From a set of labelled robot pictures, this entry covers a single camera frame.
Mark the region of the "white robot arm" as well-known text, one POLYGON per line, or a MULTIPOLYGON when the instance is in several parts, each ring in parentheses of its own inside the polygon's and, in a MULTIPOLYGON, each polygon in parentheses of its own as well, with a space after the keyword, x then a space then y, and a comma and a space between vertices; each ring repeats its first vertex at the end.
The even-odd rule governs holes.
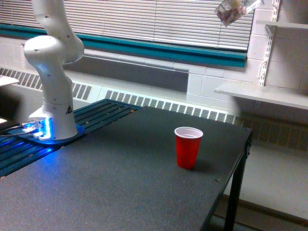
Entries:
POLYGON ((43 141, 69 139, 77 135, 77 126, 72 80, 64 65, 80 60, 84 45, 69 25, 62 0, 34 0, 32 8, 47 32, 27 40, 24 46, 25 58, 37 70, 43 91, 42 106, 29 116, 42 122, 33 136, 43 141))

